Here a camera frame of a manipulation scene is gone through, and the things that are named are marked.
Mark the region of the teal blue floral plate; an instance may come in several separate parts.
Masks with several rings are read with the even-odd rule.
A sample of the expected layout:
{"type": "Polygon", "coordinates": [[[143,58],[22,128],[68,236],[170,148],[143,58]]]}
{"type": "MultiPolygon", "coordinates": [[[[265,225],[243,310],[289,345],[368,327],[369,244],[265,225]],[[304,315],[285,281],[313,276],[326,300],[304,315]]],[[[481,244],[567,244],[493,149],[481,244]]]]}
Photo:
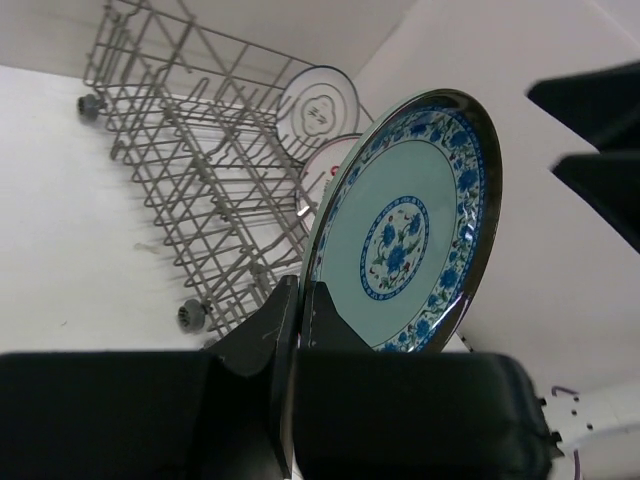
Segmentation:
{"type": "Polygon", "coordinates": [[[378,351],[439,351],[478,290],[502,200],[498,135],[455,89],[416,93],[359,138],[325,193],[300,280],[378,351]]]}

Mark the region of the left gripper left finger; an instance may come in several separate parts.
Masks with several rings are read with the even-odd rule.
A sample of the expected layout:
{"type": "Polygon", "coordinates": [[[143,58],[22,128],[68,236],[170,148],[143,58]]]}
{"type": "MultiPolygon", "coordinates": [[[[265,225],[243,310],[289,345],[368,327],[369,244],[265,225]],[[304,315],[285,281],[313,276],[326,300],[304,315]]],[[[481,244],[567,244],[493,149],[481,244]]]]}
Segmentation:
{"type": "Polygon", "coordinates": [[[299,282],[283,277],[212,356],[199,417],[201,475],[290,475],[299,282]]]}

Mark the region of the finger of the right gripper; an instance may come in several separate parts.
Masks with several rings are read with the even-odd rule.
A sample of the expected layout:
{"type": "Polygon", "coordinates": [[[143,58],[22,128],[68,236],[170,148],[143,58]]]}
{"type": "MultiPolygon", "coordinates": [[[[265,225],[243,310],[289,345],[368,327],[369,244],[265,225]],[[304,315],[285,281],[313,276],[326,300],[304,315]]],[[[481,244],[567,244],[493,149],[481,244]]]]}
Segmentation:
{"type": "Polygon", "coordinates": [[[568,155],[551,172],[639,249],[638,150],[568,155]]]}
{"type": "Polygon", "coordinates": [[[539,80],[527,98],[598,150],[639,147],[639,64],[539,80]]]}

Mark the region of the white plate red characters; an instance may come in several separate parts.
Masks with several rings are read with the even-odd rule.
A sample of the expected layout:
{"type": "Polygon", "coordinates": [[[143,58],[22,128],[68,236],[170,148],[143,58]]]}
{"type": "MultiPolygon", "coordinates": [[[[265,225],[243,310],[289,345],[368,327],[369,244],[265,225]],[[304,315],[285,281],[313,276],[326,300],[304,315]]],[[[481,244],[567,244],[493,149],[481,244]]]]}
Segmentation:
{"type": "Polygon", "coordinates": [[[359,133],[341,135],[322,145],[307,161],[301,173],[303,193],[296,194],[296,215],[309,233],[315,213],[342,162],[360,138],[359,133]]]}

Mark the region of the white plate green rim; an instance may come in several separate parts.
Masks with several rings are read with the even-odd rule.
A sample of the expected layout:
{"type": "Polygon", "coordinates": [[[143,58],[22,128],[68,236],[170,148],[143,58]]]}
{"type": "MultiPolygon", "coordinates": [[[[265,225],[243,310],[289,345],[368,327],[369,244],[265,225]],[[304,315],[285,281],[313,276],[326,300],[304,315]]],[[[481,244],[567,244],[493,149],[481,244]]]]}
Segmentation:
{"type": "Polygon", "coordinates": [[[351,79],[327,65],[310,67],[285,87],[276,110],[277,139],[292,159],[305,162],[326,142],[352,134],[359,98],[351,79]]]}

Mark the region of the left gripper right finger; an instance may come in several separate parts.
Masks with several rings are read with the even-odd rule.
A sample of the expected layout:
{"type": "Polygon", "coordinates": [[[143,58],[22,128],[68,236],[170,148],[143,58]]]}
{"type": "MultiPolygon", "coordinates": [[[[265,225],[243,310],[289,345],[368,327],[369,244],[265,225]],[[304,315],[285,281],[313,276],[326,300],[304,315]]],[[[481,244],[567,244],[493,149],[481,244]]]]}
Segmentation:
{"type": "Polygon", "coordinates": [[[304,297],[297,356],[297,462],[306,479],[380,477],[380,357],[339,315],[323,282],[304,297]]]}

